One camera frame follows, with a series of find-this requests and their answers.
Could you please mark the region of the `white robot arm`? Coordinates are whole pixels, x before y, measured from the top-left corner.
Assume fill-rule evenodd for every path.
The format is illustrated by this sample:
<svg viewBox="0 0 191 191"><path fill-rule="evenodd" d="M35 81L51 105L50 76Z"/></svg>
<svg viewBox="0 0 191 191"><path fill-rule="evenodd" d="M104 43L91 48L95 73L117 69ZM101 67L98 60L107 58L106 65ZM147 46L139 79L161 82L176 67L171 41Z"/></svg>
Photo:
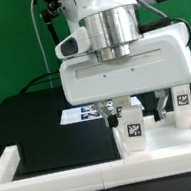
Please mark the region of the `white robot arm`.
<svg viewBox="0 0 191 191"><path fill-rule="evenodd" d="M162 1L168 0L61 0L70 35L55 53L69 103L93 103L116 127L119 116L107 111L107 99L155 92L154 117L165 116L169 89L191 83L191 29L161 12L156 22L139 22L140 6L154 12Z"/></svg>

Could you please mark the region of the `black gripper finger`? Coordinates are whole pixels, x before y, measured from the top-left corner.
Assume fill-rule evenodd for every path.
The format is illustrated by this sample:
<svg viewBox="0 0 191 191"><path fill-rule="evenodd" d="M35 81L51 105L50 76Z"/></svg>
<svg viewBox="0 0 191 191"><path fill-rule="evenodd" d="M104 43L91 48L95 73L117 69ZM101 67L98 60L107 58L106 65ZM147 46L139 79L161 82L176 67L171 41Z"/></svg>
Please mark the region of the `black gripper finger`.
<svg viewBox="0 0 191 191"><path fill-rule="evenodd" d="M158 90L155 92L155 96L158 99L158 104L153 111L155 122L161 121L166 117L166 104L169 98L169 90Z"/></svg>
<svg viewBox="0 0 191 191"><path fill-rule="evenodd" d="M107 127L116 128L116 126L119 124L118 117L116 117L116 114L107 108L105 101L96 102L94 107L101 117L104 118Z"/></svg>

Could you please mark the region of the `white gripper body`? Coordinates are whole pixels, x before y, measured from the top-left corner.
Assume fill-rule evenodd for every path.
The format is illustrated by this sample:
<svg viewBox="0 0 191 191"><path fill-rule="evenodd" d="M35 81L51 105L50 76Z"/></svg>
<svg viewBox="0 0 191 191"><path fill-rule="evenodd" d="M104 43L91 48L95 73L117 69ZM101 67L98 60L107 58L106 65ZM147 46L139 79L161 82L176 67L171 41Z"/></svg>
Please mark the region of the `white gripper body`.
<svg viewBox="0 0 191 191"><path fill-rule="evenodd" d="M191 82L189 31L175 23L131 42L130 53L104 62L79 28L56 46L63 92L72 105L153 92Z"/></svg>

